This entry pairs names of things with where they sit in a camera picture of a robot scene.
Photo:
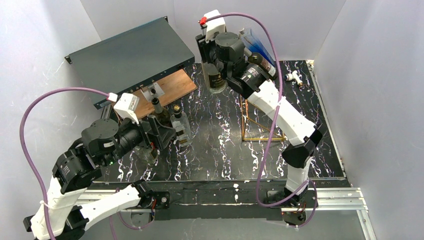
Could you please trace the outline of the clear tall glass bottle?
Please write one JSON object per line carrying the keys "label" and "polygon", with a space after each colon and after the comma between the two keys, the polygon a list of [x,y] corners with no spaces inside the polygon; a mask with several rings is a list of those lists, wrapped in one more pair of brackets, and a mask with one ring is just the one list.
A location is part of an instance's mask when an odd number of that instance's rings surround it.
{"label": "clear tall glass bottle", "polygon": [[218,68],[212,63],[202,63],[202,72],[206,87],[212,94],[223,92],[227,87],[227,82],[222,78]]}

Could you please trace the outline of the blue glass bottle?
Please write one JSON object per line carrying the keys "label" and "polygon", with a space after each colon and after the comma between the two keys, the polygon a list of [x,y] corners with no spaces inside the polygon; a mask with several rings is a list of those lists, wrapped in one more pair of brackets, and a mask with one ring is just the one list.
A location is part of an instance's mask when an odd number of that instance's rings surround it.
{"label": "blue glass bottle", "polygon": [[243,28],[239,31],[239,37],[243,42],[244,46],[250,52],[256,52],[261,54],[269,63],[271,63],[274,67],[276,66],[274,58],[270,55],[268,50],[265,48],[263,43],[256,36],[254,31],[250,28]]}

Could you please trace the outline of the dark brown wine bottle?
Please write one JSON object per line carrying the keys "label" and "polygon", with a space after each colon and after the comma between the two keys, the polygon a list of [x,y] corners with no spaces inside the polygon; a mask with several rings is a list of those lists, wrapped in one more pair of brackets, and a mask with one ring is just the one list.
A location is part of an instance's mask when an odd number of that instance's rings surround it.
{"label": "dark brown wine bottle", "polygon": [[266,72],[268,78],[275,81],[278,77],[276,68],[259,52],[251,52],[249,49],[244,49],[244,54],[247,56],[247,60],[250,63],[258,65],[264,72]]}

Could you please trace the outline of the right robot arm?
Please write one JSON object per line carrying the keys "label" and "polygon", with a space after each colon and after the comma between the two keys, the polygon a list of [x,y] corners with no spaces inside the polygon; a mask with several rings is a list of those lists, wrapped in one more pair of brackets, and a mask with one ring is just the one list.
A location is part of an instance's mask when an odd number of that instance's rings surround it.
{"label": "right robot arm", "polygon": [[278,71],[264,66],[257,53],[248,54],[237,34],[227,31],[200,34],[195,41],[206,67],[204,75],[226,81],[234,92],[267,114],[272,119],[271,128],[279,127],[289,141],[281,154],[288,165],[284,198],[273,203],[257,199],[257,203],[269,208],[285,203],[296,205],[308,190],[309,167],[323,137],[322,125],[308,120],[287,101],[273,82]]}

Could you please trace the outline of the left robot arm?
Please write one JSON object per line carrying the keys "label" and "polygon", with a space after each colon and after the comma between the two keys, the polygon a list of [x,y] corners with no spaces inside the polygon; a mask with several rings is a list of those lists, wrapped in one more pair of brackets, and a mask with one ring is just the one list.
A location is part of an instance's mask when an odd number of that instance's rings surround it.
{"label": "left robot arm", "polygon": [[78,240],[93,225],[122,210],[167,208],[168,202],[161,202],[165,194],[155,193],[145,180],[90,203],[78,205],[77,200],[103,175],[103,167],[113,165],[135,148],[162,150],[175,135],[175,129],[160,124],[153,115],[141,122],[130,118],[121,124],[108,118],[94,121],[58,157],[46,200],[36,214],[23,221],[26,230],[37,240]]}

